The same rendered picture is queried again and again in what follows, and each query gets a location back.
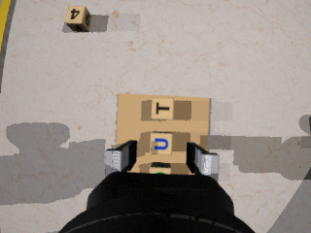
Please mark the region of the tan square mat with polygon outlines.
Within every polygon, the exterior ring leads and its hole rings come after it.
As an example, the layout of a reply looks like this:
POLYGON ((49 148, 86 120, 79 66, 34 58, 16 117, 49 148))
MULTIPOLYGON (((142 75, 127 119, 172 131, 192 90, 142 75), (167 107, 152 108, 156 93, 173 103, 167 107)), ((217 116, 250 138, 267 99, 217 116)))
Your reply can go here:
POLYGON ((208 143, 209 101, 205 97, 120 94, 118 101, 116 148, 137 140, 137 162, 131 171, 149 173, 151 163, 170 163, 171 174, 191 173, 187 161, 187 142, 205 150, 208 143), (152 98, 174 98, 174 119, 152 119, 152 98), (171 132, 171 155, 150 154, 151 133, 171 132))

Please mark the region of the tan letter block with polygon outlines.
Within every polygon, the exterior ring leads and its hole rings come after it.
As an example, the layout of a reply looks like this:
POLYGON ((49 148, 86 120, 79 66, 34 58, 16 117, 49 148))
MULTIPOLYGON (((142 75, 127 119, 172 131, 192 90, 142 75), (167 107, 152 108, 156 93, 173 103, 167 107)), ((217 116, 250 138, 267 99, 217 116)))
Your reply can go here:
POLYGON ((86 6, 69 6, 65 23, 73 30, 89 32, 92 15, 86 6))
POLYGON ((153 174, 171 174, 171 164, 170 163, 151 163, 150 173, 153 174))
POLYGON ((151 133, 150 154, 171 155, 173 134, 171 132, 153 131, 151 133))
POLYGON ((154 97, 152 100, 152 119, 174 119, 174 98, 154 97))

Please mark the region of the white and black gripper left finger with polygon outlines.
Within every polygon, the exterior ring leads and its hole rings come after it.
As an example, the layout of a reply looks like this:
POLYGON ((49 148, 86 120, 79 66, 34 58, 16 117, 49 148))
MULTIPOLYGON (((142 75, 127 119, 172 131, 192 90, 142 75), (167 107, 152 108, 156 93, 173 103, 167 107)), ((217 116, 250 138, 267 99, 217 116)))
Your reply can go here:
POLYGON ((129 140, 116 149, 105 150, 104 179, 113 172, 131 171, 137 160, 137 140, 129 140))

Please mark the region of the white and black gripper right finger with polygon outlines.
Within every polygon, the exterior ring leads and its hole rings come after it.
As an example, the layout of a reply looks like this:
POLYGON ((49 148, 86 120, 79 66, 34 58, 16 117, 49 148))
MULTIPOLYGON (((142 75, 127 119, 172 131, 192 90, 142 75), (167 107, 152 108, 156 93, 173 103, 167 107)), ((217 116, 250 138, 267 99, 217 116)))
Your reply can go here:
POLYGON ((210 176, 216 182, 219 179, 220 156, 208 152, 196 143, 187 142, 187 161, 191 173, 210 176))

